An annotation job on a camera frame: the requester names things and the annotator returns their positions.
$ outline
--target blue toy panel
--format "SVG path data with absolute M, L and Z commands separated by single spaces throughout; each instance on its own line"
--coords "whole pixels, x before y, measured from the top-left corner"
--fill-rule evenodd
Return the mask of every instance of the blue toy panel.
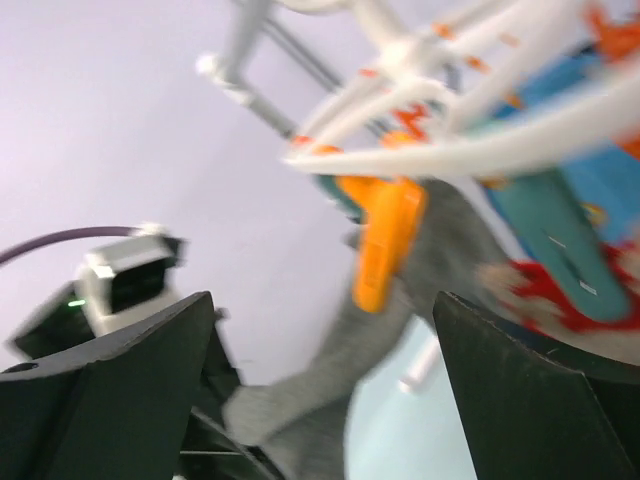
M 586 80 L 589 70 L 599 64 L 599 58 L 592 53 L 565 57 L 525 84 L 518 95 L 528 107 L 540 105 Z M 517 113 L 518 110 L 503 106 L 493 118 L 505 119 Z M 640 218 L 640 161 L 608 144 L 571 159 L 560 170 L 601 240 L 617 245 L 630 237 Z M 498 213 L 503 214 L 502 194 L 487 189 L 487 196 Z M 525 242 L 522 243 L 531 254 Z

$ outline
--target white plastic toy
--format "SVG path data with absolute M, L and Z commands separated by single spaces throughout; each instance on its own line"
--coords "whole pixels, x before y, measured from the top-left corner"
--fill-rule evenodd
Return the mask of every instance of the white plastic toy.
M 472 175 L 496 177 L 549 168 L 569 154 L 599 145 L 640 123 L 640 62 L 553 102 L 526 120 L 500 129 L 473 132 L 474 124 L 495 108 L 528 74 L 562 53 L 566 32 L 581 21 L 586 0 L 483 0 L 436 22 L 435 28 L 409 32 L 381 0 L 298 2 L 281 0 L 305 13 L 348 8 L 379 57 L 342 91 L 327 99 L 298 135 L 285 161 L 305 173 L 414 177 Z M 514 40 L 494 68 L 481 56 Z M 486 75 L 468 92 L 454 92 L 431 79 L 446 64 L 465 62 Z M 391 85 L 389 92 L 385 87 Z M 339 145 L 366 122 L 410 102 L 430 100 L 442 116 L 432 122 L 430 143 L 400 151 L 379 148 L 314 155 L 321 146 Z

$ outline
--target gray fabric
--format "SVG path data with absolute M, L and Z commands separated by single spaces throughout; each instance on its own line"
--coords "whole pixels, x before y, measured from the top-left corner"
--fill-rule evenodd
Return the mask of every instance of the gray fabric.
M 372 315 L 357 308 L 349 286 L 306 371 L 270 386 L 242 387 L 226 405 L 231 434 L 260 445 L 290 480 L 345 478 L 343 436 L 353 390 L 394 349 L 414 312 L 432 323 L 438 292 L 453 291 L 499 311 L 474 271 L 481 263 L 505 261 L 506 254 L 454 187 L 437 180 L 424 187 L 429 208 L 385 311 Z

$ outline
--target colorful toy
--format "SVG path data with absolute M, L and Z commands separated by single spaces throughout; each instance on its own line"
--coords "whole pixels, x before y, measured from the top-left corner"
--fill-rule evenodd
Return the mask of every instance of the colorful toy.
M 378 1 L 349 8 L 381 55 L 319 108 L 299 131 L 304 145 L 292 145 L 286 162 L 337 175 L 336 185 L 366 205 L 354 291 L 361 307 L 384 306 L 388 278 L 404 258 L 398 252 L 411 238 L 404 233 L 400 241 L 395 232 L 411 232 L 419 208 L 410 216 L 401 201 L 375 202 L 359 189 L 472 175 L 531 256 L 489 266 L 480 277 L 521 322 L 536 329 L 558 321 L 572 331 L 640 327 L 640 247 L 631 234 L 640 214 L 640 110 L 632 108 L 640 99 L 638 24 L 610 25 L 595 2 L 485 0 L 414 34 Z M 567 55 L 565 32 L 585 19 L 595 49 Z M 497 44 L 511 52 L 492 68 L 482 54 Z M 461 63 L 483 74 L 468 92 L 428 77 Z M 383 139 L 383 149 L 325 147 L 389 111 L 404 129 Z

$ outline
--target teal toy part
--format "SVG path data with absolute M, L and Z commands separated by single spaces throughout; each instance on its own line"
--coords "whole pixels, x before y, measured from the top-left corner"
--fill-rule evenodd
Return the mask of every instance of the teal toy part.
M 599 57 L 588 50 L 564 57 L 516 93 L 527 112 L 544 109 L 551 98 L 589 81 L 600 66 Z M 475 130 L 499 128 L 520 112 L 503 105 Z M 613 143 L 566 160 L 556 170 L 487 188 L 487 197 L 574 307 L 594 321 L 613 323 L 631 305 L 600 242 L 620 246 L 631 238 L 640 216 L 640 162 Z
M 600 66 L 598 55 L 589 50 L 563 57 L 518 89 L 517 94 L 526 107 L 544 106 L 550 98 L 588 81 Z M 514 118 L 518 112 L 504 105 L 491 118 Z M 629 241 L 632 229 L 640 220 L 640 161 L 610 142 L 568 158 L 559 168 L 579 203 L 592 216 L 599 238 L 614 246 Z M 496 211 L 502 214 L 495 192 L 487 189 L 486 193 Z
M 560 171 L 512 179 L 495 192 L 495 199 L 514 232 L 578 311 L 602 323 L 630 313 L 626 291 L 609 269 L 600 241 Z
M 364 212 L 362 208 L 354 202 L 336 183 L 333 175 L 315 175 L 314 180 L 320 188 L 333 200 L 338 208 L 342 210 L 354 223 L 362 223 Z

